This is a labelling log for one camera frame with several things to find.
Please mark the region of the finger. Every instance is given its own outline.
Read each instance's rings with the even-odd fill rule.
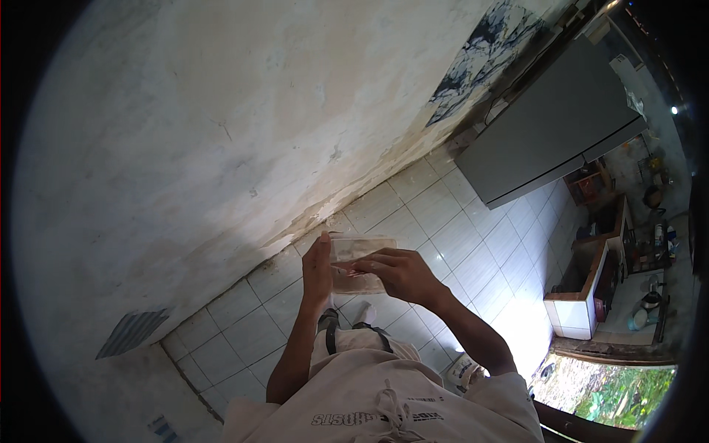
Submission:
[[[396,268],[374,260],[363,260],[352,264],[355,271],[371,272],[382,280],[395,281]]]

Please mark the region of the floor tile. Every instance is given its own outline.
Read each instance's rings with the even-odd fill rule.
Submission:
[[[530,269],[520,287],[514,292],[515,298],[522,303],[532,305],[540,301],[544,297],[544,286],[539,280],[537,271]]]
[[[569,188],[566,186],[566,182],[564,180],[559,180],[557,185],[554,186],[552,194],[549,196],[549,201],[552,203],[552,207],[554,208],[554,212],[557,214],[557,217],[561,216],[564,206],[566,205],[566,201],[570,198],[571,194],[569,194]]]
[[[507,211],[507,218],[512,222],[512,226],[515,227],[517,235],[520,238],[524,238],[527,235],[527,231],[532,227],[532,224],[537,220],[537,216],[532,211],[532,206],[527,202],[527,199],[520,197],[517,203]]]
[[[409,309],[401,317],[386,327],[386,331],[400,343],[411,343],[416,349],[421,349],[433,335],[428,330],[418,314]]]
[[[194,362],[191,355],[186,355],[178,360],[177,366],[179,366],[184,376],[192,383],[197,392],[202,392],[212,386],[212,383],[209,383],[209,380],[197,366],[197,363]]]
[[[456,278],[455,274],[451,273],[448,277],[443,279],[441,283],[448,286],[448,289],[450,289],[450,291],[453,293],[455,298],[460,301],[460,303],[463,303],[464,305],[470,303],[470,297],[468,297],[468,294],[463,289],[463,286],[461,286],[458,282],[458,279]]]
[[[207,403],[209,403],[212,409],[214,409],[214,412],[219,414],[219,416],[223,419],[226,415],[226,407],[228,406],[228,403],[219,391],[217,391],[217,388],[212,386],[200,395]]]
[[[428,240],[426,243],[419,246],[417,251],[423,258],[423,261],[426,262],[428,267],[431,269],[431,272],[433,273],[433,276],[435,276],[435,278],[443,280],[448,276],[448,274],[450,274],[450,269],[448,268],[448,265],[445,263],[443,257],[438,252],[436,247],[433,246],[431,240]]]
[[[291,335],[302,300],[303,279],[299,279],[264,303],[264,308],[286,337]]]
[[[453,274],[468,297],[474,300],[499,269],[488,247],[485,243],[481,243],[456,269],[453,269]]]
[[[388,235],[396,239],[399,249],[415,250],[428,240],[428,237],[405,206],[367,231],[367,234]]]
[[[388,182],[399,198],[408,203],[424,189],[438,181],[438,175],[425,159],[420,159],[408,168],[391,177]]]
[[[327,217],[324,222],[315,226],[310,230],[310,232],[299,238],[294,243],[296,250],[301,257],[306,254],[311,246],[313,246],[315,240],[320,237],[320,234],[324,230],[328,232],[342,232],[343,234],[357,234],[355,227],[352,226],[350,220],[347,219],[345,214],[342,211],[336,212],[330,217]]]
[[[266,388],[251,374],[248,368],[232,375],[214,386],[227,401],[245,396],[253,401],[266,401]]]
[[[249,366],[286,344],[286,336],[260,307],[224,331],[241,361]]]
[[[350,203],[342,212],[357,232],[366,232],[401,206],[403,202],[385,181]]]
[[[431,237],[431,241],[451,269],[457,267],[482,240],[463,211]]]
[[[371,303],[376,308],[376,320],[372,326],[386,329],[397,318],[401,317],[407,310],[411,309],[409,304],[398,298],[384,294],[360,294],[340,308],[340,312],[345,316],[351,325],[362,313],[365,302]]]
[[[542,188],[536,188],[534,191],[528,193],[525,198],[530,204],[534,215],[539,215],[539,213],[542,212],[544,205],[547,204],[547,200],[549,200],[549,196]]]
[[[465,208],[478,196],[460,169],[455,168],[443,177],[443,183],[450,190],[461,207]]]
[[[214,323],[207,309],[202,308],[182,322],[176,331],[187,350],[192,352],[217,335],[219,327]]]
[[[249,282],[243,279],[209,303],[207,310],[219,329],[224,330],[259,306],[261,300],[256,297]]]
[[[180,339],[175,330],[166,335],[161,343],[167,354],[175,361],[180,360],[188,354],[187,348],[184,346],[182,339]]]
[[[507,217],[500,220],[500,223],[484,240],[498,266],[502,266],[507,262],[507,259],[510,258],[521,241],[517,231],[515,231],[515,227],[512,226]]]
[[[303,276],[303,261],[293,245],[286,246],[247,276],[262,303]]]
[[[429,237],[462,209],[442,181],[437,181],[406,205]]]
[[[538,220],[532,224],[532,227],[527,232],[527,235],[522,239],[522,243],[527,250],[527,253],[532,260],[532,263],[536,263],[539,256],[544,252],[544,248],[547,246],[547,235],[544,234],[542,226],[539,224]]]
[[[452,363],[443,346],[435,338],[419,349],[418,354],[421,356],[421,363],[438,374]]]
[[[556,180],[550,181],[549,183],[542,186],[542,190],[544,191],[544,194],[547,195],[547,198],[549,198],[552,195],[552,192],[553,192],[554,188],[557,186],[557,183],[559,183],[559,181],[563,181],[563,180],[556,179]]]
[[[431,165],[438,176],[444,176],[455,169],[455,155],[462,151],[457,143],[450,140],[443,145],[435,148],[430,154],[426,155],[426,161]]]
[[[281,346],[271,354],[268,354],[264,358],[249,366],[251,373],[254,374],[256,379],[258,379],[264,387],[268,386],[268,379],[271,377],[271,373],[278,362],[281,361],[281,356],[283,355],[283,351],[285,349],[285,346]]]
[[[414,305],[413,309],[416,311],[421,320],[423,320],[423,324],[426,325],[429,331],[431,331],[431,334],[436,335],[445,327],[445,323],[443,323],[443,320],[441,320],[438,315],[432,313],[423,306]]]
[[[544,235],[546,235],[548,239],[554,231],[554,228],[557,226],[557,221],[559,221],[557,213],[554,212],[551,201],[548,201],[544,205],[544,208],[542,208],[542,212],[539,214],[539,217],[537,217],[537,220],[544,230]]]
[[[463,346],[458,343],[458,339],[453,335],[453,332],[450,332],[450,329],[447,327],[436,335],[436,340],[438,340],[438,344],[441,345],[452,361],[456,361],[456,359],[465,352]]]
[[[489,324],[512,297],[512,289],[507,284],[502,271],[498,271],[480,293],[473,297],[472,303],[480,312],[481,318]]]
[[[522,243],[517,245],[515,251],[500,269],[505,279],[507,279],[512,292],[516,292],[522,286],[522,282],[524,282],[530,271],[535,272],[534,264]]]
[[[495,226],[505,217],[505,209],[503,207],[495,208],[490,211],[485,203],[480,200],[480,197],[475,198],[472,203],[465,207],[465,213],[473,222],[475,229],[483,238],[493,230]]]
[[[213,385],[246,367],[222,334],[195,349],[192,358]]]

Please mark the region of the white t-shirt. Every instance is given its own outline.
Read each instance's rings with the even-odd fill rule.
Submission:
[[[358,340],[350,342],[360,345],[371,339],[376,346],[375,332],[357,332]],[[426,365],[397,355],[395,345],[401,344],[389,340],[395,354],[372,348],[345,350],[346,341],[354,337],[347,331],[338,333],[338,353],[315,363],[308,383],[285,404],[232,399],[224,421],[224,443],[378,442],[386,437],[407,442],[544,441],[519,374],[478,380],[461,398],[446,391],[441,378]],[[323,348],[321,333],[313,360]]]

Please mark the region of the white sock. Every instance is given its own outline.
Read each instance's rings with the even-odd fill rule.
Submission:
[[[357,324],[359,322],[365,322],[366,324],[371,325],[374,319],[376,319],[376,308],[371,303],[364,302],[362,313],[359,314],[357,321],[354,323]]]

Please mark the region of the marble pattern tile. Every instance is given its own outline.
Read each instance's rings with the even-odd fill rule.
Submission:
[[[435,278],[443,280],[448,276],[448,274],[450,274],[450,269],[448,268],[448,265],[445,263],[443,257],[436,249],[436,246],[431,243],[431,240],[428,240],[426,243],[419,246],[416,251],[418,251],[418,253],[421,255],[423,261],[426,262]]]
[[[367,231],[367,234],[388,235],[396,239],[399,249],[415,250],[428,237],[407,207],[397,209],[389,217]]]
[[[442,181],[437,181],[406,205],[429,237],[462,209]]]
[[[224,337],[246,366],[286,344],[286,336],[263,306],[227,328]]]
[[[448,267],[455,269],[480,244],[482,237],[465,212],[461,211],[435,233],[431,241]]]
[[[517,231],[510,220],[505,217],[485,237],[484,240],[498,266],[502,266],[510,258],[515,248],[521,243]]]
[[[246,279],[262,303],[303,276],[303,261],[293,245],[254,269]]]
[[[207,310],[219,326],[219,330],[223,331],[259,306],[261,306],[261,300],[256,297],[249,282],[242,279],[234,287],[209,303]]]
[[[450,190],[461,207],[465,208],[478,196],[468,179],[465,178],[460,169],[455,168],[443,178],[443,183]]]
[[[453,274],[468,297],[474,300],[499,269],[488,247],[485,243],[481,243],[456,269],[453,269]]]
[[[357,232],[366,232],[403,206],[388,182],[378,185],[350,203],[342,212]]]
[[[425,159],[420,159],[391,177],[388,182],[399,198],[404,203],[408,203],[438,179],[438,174],[435,173],[431,165]]]

